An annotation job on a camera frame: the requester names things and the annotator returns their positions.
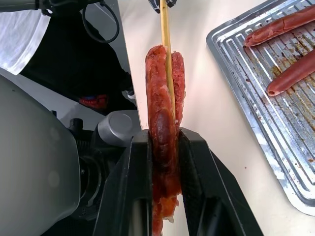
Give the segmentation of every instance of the sausage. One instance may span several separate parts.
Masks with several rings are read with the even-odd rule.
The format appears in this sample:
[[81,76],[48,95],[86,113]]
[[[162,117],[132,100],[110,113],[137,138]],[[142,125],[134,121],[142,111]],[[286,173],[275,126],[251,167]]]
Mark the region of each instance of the sausage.
[[172,54],[172,77],[175,91],[175,118],[166,80],[166,48],[153,47],[146,56],[146,92],[149,134],[153,145],[153,236],[160,236],[163,219],[172,217],[181,193],[178,165],[179,127],[185,97],[184,59]]
[[312,21],[315,21],[315,5],[308,6],[303,10],[279,18],[262,28],[255,30],[247,36],[244,45],[252,47],[264,43],[269,39]]
[[315,50],[312,50],[275,78],[268,85],[266,92],[269,96],[276,96],[314,72]]

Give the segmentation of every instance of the metal baking tray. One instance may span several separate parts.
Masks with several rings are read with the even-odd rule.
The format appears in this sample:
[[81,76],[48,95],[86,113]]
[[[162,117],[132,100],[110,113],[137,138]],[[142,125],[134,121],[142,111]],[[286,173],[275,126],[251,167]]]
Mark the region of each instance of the metal baking tray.
[[211,31],[207,43],[289,201],[315,216],[315,74],[268,97],[270,81],[315,48],[315,22],[253,48],[246,36],[315,0],[269,0]]

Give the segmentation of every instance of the white cloth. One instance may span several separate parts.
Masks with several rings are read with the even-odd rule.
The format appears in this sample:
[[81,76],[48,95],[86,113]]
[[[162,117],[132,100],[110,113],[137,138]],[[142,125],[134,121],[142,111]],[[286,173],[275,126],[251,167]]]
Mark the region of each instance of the white cloth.
[[36,52],[49,20],[41,11],[0,13],[0,67],[19,74]]

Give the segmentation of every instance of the gray machine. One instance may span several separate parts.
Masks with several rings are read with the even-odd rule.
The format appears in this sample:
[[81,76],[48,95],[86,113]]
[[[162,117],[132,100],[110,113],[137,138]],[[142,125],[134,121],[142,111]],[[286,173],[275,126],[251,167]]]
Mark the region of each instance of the gray machine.
[[[82,211],[101,196],[106,177],[98,173],[93,155],[87,155],[89,147],[82,151],[86,142],[75,138],[74,126],[66,129],[2,76],[0,103],[0,235],[40,236],[70,215],[82,218]],[[99,133],[97,153],[101,153],[104,147],[126,147],[139,131],[137,111],[120,111],[109,114],[95,132],[87,132]],[[84,180],[85,169],[90,171],[90,182]],[[90,186],[82,187],[83,182]]]

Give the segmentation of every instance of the black holder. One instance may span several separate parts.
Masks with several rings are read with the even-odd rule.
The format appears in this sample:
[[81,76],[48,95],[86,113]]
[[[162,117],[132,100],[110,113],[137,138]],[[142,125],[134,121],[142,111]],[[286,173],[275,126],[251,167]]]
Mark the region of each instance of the black holder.
[[[201,136],[181,128],[181,182],[190,236],[262,236],[231,172]],[[136,135],[105,184],[94,236],[152,235],[152,148]]]

